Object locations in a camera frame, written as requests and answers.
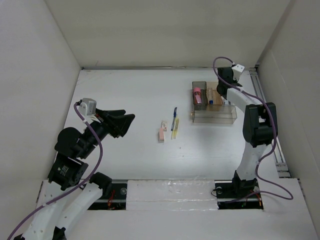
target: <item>white wall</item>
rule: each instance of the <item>white wall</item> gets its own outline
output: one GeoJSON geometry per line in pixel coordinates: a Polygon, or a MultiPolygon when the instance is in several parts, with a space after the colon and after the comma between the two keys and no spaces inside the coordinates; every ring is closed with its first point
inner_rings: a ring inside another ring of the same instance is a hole
{"type": "Polygon", "coordinates": [[[79,71],[43,0],[0,0],[0,185],[48,175],[79,71]]]}
{"type": "Polygon", "coordinates": [[[258,68],[277,106],[279,139],[320,236],[320,1],[297,0],[258,68]]]}
{"type": "Polygon", "coordinates": [[[289,1],[46,0],[83,67],[254,67],[289,1]]]}

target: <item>transparent plastic container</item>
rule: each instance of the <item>transparent plastic container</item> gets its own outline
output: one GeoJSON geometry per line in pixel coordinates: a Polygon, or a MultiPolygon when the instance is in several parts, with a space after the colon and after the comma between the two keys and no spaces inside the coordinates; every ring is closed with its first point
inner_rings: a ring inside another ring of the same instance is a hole
{"type": "Polygon", "coordinates": [[[210,105],[214,104],[214,92],[212,90],[212,87],[208,87],[207,89],[207,98],[210,105]]]}
{"type": "Polygon", "coordinates": [[[207,82],[194,81],[192,82],[192,89],[201,89],[202,104],[195,104],[194,95],[192,94],[193,112],[192,121],[194,123],[207,123],[207,124],[233,124],[237,119],[236,107],[231,104],[225,104],[215,90],[213,90],[214,97],[220,101],[214,100],[213,104],[208,104],[207,99],[207,82]]]}

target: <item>white table surface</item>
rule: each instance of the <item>white table surface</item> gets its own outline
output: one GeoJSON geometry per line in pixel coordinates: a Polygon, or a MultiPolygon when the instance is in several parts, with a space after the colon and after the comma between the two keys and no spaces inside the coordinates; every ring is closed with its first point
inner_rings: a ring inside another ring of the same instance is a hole
{"type": "MultiPolygon", "coordinates": [[[[296,179],[276,180],[292,201],[262,194],[264,210],[217,210],[207,180],[129,181],[127,210],[86,211],[68,240],[316,240],[296,179]]],[[[265,191],[283,190],[259,182],[265,191]]]]}
{"type": "MultiPolygon", "coordinates": [[[[216,82],[211,69],[159,70],[82,70],[80,72],[65,127],[79,131],[85,125],[73,104],[82,98],[97,101],[101,110],[125,109],[135,114],[127,134],[103,141],[103,160],[98,171],[113,179],[216,179],[230,180],[245,148],[242,134],[244,114],[237,108],[234,124],[192,123],[191,89],[193,81],[216,82]],[[179,129],[171,140],[158,143],[162,120],[173,120],[177,107],[179,129]]],[[[239,81],[246,91],[255,93],[248,71],[239,81]]],[[[87,174],[97,162],[99,150],[85,160],[87,174]]],[[[260,166],[262,176],[277,178],[274,156],[260,166]]]]}

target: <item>white enclosure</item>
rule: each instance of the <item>white enclosure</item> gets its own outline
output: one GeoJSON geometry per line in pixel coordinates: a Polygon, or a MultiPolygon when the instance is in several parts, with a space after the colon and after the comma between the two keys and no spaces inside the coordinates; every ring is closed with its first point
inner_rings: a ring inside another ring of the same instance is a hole
{"type": "Polygon", "coordinates": [[[289,0],[46,0],[81,66],[254,67],[289,0]]]}

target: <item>pink object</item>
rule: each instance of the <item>pink object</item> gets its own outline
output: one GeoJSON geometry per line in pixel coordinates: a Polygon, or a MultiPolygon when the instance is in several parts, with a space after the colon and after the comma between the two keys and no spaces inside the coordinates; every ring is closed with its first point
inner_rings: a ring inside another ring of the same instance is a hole
{"type": "Polygon", "coordinates": [[[195,87],[193,89],[193,95],[194,95],[194,103],[195,104],[202,104],[201,100],[201,88],[200,87],[195,87]]]}
{"type": "Polygon", "coordinates": [[[165,133],[164,129],[160,128],[159,129],[159,143],[164,143],[165,142],[165,133]]]}
{"type": "Polygon", "coordinates": [[[200,87],[195,87],[195,88],[193,89],[193,93],[195,93],[195,92],[201,93],[201,88],[200,88],[200,87]]]}

